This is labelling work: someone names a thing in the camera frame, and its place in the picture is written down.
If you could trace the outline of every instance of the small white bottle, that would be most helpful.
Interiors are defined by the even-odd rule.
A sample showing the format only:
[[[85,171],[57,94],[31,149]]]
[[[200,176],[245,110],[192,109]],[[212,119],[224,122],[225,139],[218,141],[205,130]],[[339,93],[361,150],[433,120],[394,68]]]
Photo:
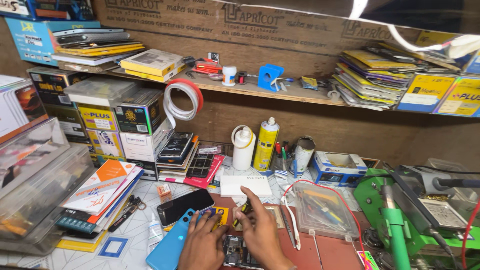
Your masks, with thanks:
[[[244,127],[235,134],[232,165],[236,170],[246,171],[250,168],[255,143],[256,136],[248,127]]]
[[[235,75],[237,74],[237,67],[223,66],[222,73],[223,73],[222,84],[225,86],[234,86]]]
[[[152,213],[152,222],[148,225],[148,254],[147,256],[155,249],[155,247],[163,239],[163,230],[160,226],[160,222],[156,220],[155,214]]]

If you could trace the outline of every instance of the white tiled surface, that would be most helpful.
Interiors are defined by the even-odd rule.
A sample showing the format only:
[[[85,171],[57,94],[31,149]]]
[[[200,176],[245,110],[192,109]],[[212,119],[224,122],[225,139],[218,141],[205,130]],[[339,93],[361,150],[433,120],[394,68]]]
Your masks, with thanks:
[[[248,171],[237,171],[235,169],[225,170],[225,175],[257,175],[253,169]],[[308,172],[298,179],[311,180]],[[289,175],[288,181],[293,184],[293,177]],[[275,176],[269,177],[270,187],[273,196],[270,198],[261,198],[264,203],[280,204],[280,198],[284,191],[278,186]],[[152,213],[156,213],[156,207],[160,204],[160,199],[156,191],[156,186],[164,182],[140,181],[133,194],[142,198],[147,204],[144,211],[136,211],[125,223],[114,233],[108,233],[102,240],[95,252],[82,252],[67,249],[56,248],[52,254],[45,257],[31,256],[13,252],[0,251],[0,265],[16,263],[20,267],[26,268],[45,268],[49,270],[146,270],[149,269],[145,263],[147,256],[148,224]],[[173,197],[180,197],[196,188],[184,185],[168,183]],[[361,211],[358,203],[353,197],[352,188],[338,188],[344,192],[344,199],[352,211]],[[220,193],[220,188],[211,189],[210,193]],[[105,253],[116,254],[117,257],[108,257]]]

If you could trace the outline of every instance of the phone screen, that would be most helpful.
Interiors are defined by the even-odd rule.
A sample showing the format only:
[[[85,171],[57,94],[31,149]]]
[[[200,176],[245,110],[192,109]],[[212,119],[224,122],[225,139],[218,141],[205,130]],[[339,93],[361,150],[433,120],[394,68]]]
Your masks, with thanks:
[[[212,197],[206,189],[199,189],[182,197],[176,198],[170,202],[159,205],[156,210],[160,217],[163,227],[168,227],[192,208],[195,211],[201,211],[212,207],[215,204]]]

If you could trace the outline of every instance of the hand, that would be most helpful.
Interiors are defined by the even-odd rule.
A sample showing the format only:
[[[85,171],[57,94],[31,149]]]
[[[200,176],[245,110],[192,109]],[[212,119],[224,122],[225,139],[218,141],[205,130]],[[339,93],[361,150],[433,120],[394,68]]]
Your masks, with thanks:
[[[212,232],[216,222],[222,217],[207,211],[198,221],[198,211],[193,215],[188,227],[187,239],[180,255],[178,270],[217,270],[225,260],[223,240],[228,230],[222,226]]]
[[[280,247],[275,217],[265,209],[260,199],[250,189],[242,186],[241,191],[250,199],[253,208],[253,212],[248,216],[240,210],[235,212],[235,217],[243,227],[243,240],[248,251],[265,269],[291,269],[294,265],[285,257]]]

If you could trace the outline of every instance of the yellow spray can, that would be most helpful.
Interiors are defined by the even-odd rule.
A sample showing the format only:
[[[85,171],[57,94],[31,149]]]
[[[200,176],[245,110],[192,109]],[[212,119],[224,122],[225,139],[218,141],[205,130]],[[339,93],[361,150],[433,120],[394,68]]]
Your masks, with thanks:
[[[262,123],[260,134],[258,135],[257,151],[253,160],[253,168],[257,171],[266,172],[268,167],[270,167],[279,130],[280,126],[275,123],[275,118],[273,117]]]

